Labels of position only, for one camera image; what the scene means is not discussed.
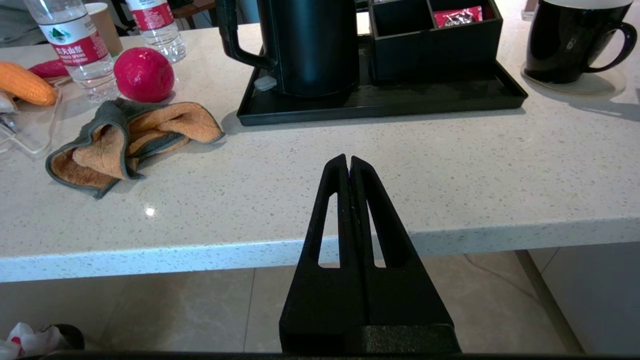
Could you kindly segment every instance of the black tray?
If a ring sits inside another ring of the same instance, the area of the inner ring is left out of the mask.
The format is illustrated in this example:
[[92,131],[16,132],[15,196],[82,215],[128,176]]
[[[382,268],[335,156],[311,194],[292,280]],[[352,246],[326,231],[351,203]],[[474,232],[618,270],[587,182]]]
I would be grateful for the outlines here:
[[413,81],[375,81],[368,53],[370,36],[360,36],[360,86],[351,92],[302,99],[271,90],[257,91],[253,82],[266,75],[255,69],[237,116],[244,126],[318,120],[354,119],[515,109],[529,96],[496,61]]

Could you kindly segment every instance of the red ball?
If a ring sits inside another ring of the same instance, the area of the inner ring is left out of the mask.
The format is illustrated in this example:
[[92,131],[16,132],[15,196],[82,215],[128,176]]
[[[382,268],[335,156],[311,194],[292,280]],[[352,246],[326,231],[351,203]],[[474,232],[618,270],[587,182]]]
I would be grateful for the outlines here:
[[169,60],[146,47],[134,47],[122,53],[113,66],[113,73],[122,95],[139,102],[166,99],[175,82]]

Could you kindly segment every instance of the countertop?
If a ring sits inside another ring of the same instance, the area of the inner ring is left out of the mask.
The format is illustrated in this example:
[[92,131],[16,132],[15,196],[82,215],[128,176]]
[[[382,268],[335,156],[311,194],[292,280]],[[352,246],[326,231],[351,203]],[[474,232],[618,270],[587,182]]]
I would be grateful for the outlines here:
[[[43,158],[0,154],[0,281],[295,264],[323,166],[341,153],[375,167],[423,255],[640,240],[640,50],[617,68],[627,87],[612,99],[533,88],[520,75],[530,22],[497,2],[498,60],[529,93],[517,110],[243,127],[235,111],[252,69],[224,55],[217,29],[183,31],[172,102],[203,104],[227,136],[156,156],[146,179],[102,200],[54,182]],[[635,4],[627,22],[638,20]],[[259,26],[239,32],[257,52]],[[604,56],[619,48],[616,36]],[[53,58],[49,45],[0,49],[27,67]],[[53,146],[96,107],[67,96]]]

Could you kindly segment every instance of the black kettle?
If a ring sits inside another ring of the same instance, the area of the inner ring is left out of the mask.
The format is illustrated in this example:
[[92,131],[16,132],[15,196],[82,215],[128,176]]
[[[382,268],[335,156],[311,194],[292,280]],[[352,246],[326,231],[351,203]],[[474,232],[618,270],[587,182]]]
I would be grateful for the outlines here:
[[225,53],[269,71],[275,90],[319,97],[350,89],[358,82],[358,30],[355,0],[257,0],[263,55],[242,50],[237,34],[236,0],[217,0]]

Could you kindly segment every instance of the paper cup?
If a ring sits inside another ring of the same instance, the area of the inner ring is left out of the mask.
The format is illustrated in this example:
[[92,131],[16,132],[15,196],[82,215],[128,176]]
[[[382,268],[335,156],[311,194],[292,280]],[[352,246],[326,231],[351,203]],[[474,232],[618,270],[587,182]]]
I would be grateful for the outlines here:
[[122,52],[122,43],[109,14],[109,6],[105,3],[91,3],[85,4],[84,7],[95,24],[102,41],[107,45],[109,54],[112,56],[120,54]]

